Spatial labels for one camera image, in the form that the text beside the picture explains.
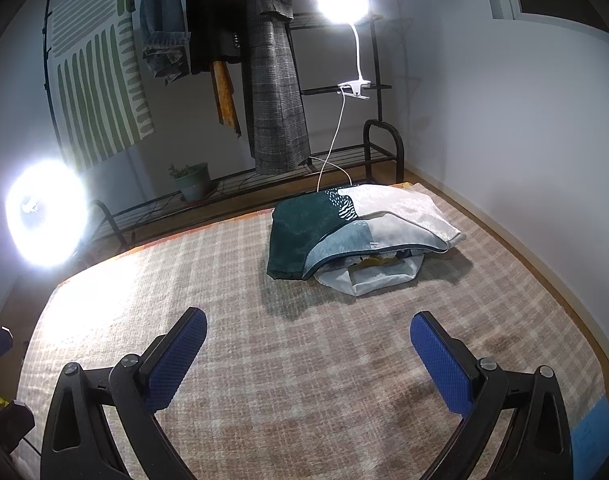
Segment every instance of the green striped cloth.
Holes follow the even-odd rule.
[[[154,131],[142,87],[134,0],[65,0],[53,12],[50,72],[64,156],[77,171]]]

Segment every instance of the bed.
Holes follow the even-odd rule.
[[[572,428],[577,479],[609,452],[603,373],[562,306],[501,243],[437,195],[467,240],[425,258],[413,282],[361,298],[315,280],[265,273],[271,210],[173,235],[62,283],[31,339],[18,399],[41,445],[57,377],[68,361],[113,366],[141,353],[188,306],[209,331],[171,406],[157,413],[200,479],[419,478],[457,426],[409,343],[429,310],[474,355],[505,370],[550,365]],[[145,478],[107,416],[134,479]],[[483,478],[509,420],[503,412],[472,478]],[[37,471],[37,456],[20,450]]]

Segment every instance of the lamp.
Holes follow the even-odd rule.
[[[85,193],[62,162],[44,161],[13,184],[6,202],[11,237],[24,258],[54,266],[75,251],[87,224]]]
[[[338,86],[341,88],[350,87],[351,95],[359,99],[368,99],[366,96],[361,95],[361,88],[368,86],[371,81],[367,81],[362,76],[360,70],[360,40],[358,40],[358,31],[356,30],[355,23],[367,15],[369,12],[369,1],[368,0],[318,0],[318,9],[333,23],[348,23],[353,30],[353,34],[356,37],[356,64],[358,66],[358,79],[354,81],[347,81],[340,83]]]

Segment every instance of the wall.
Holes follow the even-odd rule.
[[[27,0],[0,38],[0,308],[20,272],[27,269],[6,228],[4,200],[15,178],[32,162],[59,157],[43,89],[42,35],[44,3]],[[52,8],[61,0],[52,0]],[[134,28],[137,45],[139,1]],[[296,0],[295,10],[312,10],[315,0]],[[373,78],[369,37],[363,36],[363,72]],[[303,87],[327,86],[355,76],[353,34],[348,27],[295,31],[296,57]],[[113,212],[174,190],[167,169],[209,163],[212,177],[254,166],[246,134],[220,126],[209,74],[188,76],[165,87],[140,63],[156,134],[82,174],[88,197]],[[230,66],[235,103],[244,130],[239,66]],[[304,98],[312,150],[328,149],[342,100],[335,94]],[[360,142],[361,126],[376,116],[374,100],[347,102],[337,146]]]
[[[489,0],[376,0],[407,163],[563,280],[609,339],[609,41]]]

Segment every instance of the metal bolt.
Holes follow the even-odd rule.
[[[490,357],[483,357],[482,359],[480,359],[480,367],[483,370],[488,370],[488,371],[493,371],[497,368],[497,364],[496,361],[494,361],[493,359],[491,359]]]
[[[543,374],[547,379],[551,379],[553,377],[553,370],[548,366],[541,366],[540,373]]]
[[[140,359],[139,355],[129,354],[125,355],[121,360],[120,364],[123,365],[124,368],[131,368],[132,366],[136,366]]]
[[[78,371],[78,365],[76,363],[67,363],[64,367],[65,375],[73,375]]]

